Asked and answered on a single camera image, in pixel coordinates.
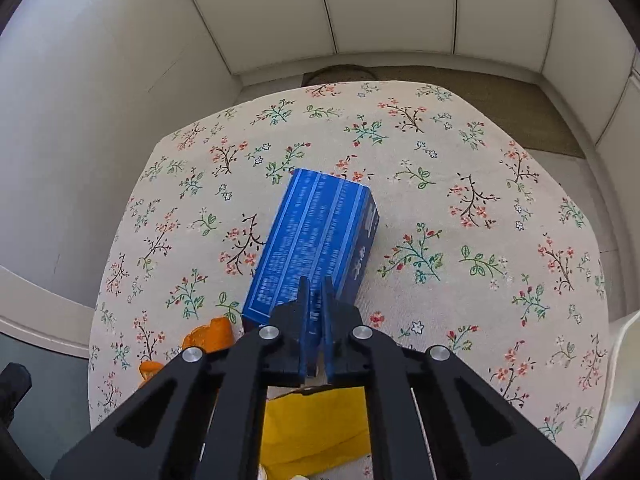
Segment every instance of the white cabinet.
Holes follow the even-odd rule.
[[[455,0],[326,0],[338,52],[450,54]]]
[[[543,75],[594,142],[622,94],[635,51],[608,0],[558,0]]]
[[[640,262],[640,201],[638,153],[640,153],[640,81],[632,76],[607,131],[596,147],[604,162],[626,222],[636,262]]]
[[[540,72],[556,0],[458,0],[456,54]]]
[[[322,0],[195,0],[231,72],[334,52]]]

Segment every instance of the blue rectangular package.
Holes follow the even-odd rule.
[[[263,247],[242,316],[267,324],[273,307],[295,300],[300,276],[311,287],[306,334],[309,364],[322,337],[320,285],[332,277],[336,298],[353,304],[378,227],[368,187],[311,170],[296,170]]]

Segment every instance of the pink flower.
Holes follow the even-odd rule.
[[[375,328],[378,328],[380,326],[380,323],[384,322],[385,317],[382,316],[382,313],[378,310],[374,312],[371,316],[369,316],[369,320],[370,322],[373,323],[373,326]]]

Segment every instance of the floor mat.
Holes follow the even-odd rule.
[[[380,81],[415,81],[443,86],[475,106],[524,148],[584,158],[556,108],[545,93],[531,83],[431,66],[377,66],[364,70],[344,67],[325,70],[315,76],[305,74],[302,81],[303,86],[309,86],[370,80],[370,73]]]

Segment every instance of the metal bolt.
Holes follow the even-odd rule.
[[[263,326],[258,334],[262,339],[276,339],[280,335],[280,330],[277,326],[267,325]]]
[[[199,361],[202,359],[203,355],[202,350],[197,346],[190,346],[182,352],[182,358],[188,363],[195,363]]]
[[[446,361],[447,359],[449,359],[451,352],[449,352],[448,348],[438,345],[432,347],[431,350],[429,350],[429,355],[434,361]]]
[[[351,332],[356,339],[369,339],[373,335],[373,330],[368,326],[360,325]]]

